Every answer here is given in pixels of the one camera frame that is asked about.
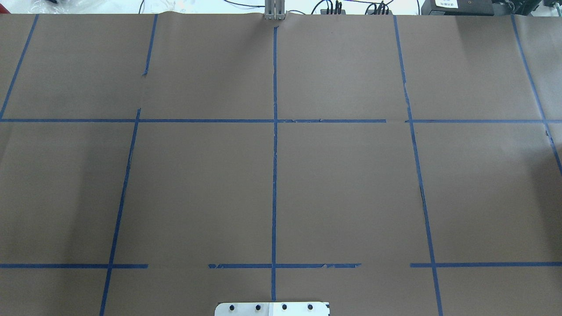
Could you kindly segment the black computer box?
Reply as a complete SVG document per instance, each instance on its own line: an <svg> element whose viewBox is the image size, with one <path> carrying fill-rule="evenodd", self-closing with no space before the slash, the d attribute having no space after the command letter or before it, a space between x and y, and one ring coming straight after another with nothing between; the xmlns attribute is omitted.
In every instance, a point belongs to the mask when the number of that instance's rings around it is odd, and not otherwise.
<svg viewBox="0 0 562 316"><path fill-rule="evenodd" d="M518 14L527 16L542 0L425 0L421 15L455 16L504 16Z"/></svg>

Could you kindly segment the aluminium frame post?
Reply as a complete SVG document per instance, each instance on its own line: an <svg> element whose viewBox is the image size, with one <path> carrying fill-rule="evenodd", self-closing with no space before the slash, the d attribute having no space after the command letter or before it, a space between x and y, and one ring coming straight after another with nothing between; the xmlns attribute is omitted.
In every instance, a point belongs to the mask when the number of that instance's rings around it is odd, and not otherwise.
<svg viewBox="0 0 562 316"><path fill-rule="evenodd" d="M264 1L265 20L281 21L286 18L285 0L265 0Z"/></svg>

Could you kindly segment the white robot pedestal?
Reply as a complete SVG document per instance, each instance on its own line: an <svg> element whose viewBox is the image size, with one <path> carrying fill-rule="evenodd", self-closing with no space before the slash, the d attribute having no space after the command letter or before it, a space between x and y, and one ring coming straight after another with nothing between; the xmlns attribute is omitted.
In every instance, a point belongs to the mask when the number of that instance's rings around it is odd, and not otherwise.
<svg viewBox="0 0 562 316"><path fill-rule="evenodd" d="M328 302L223 302L215 316L329 316Z"/></svg>

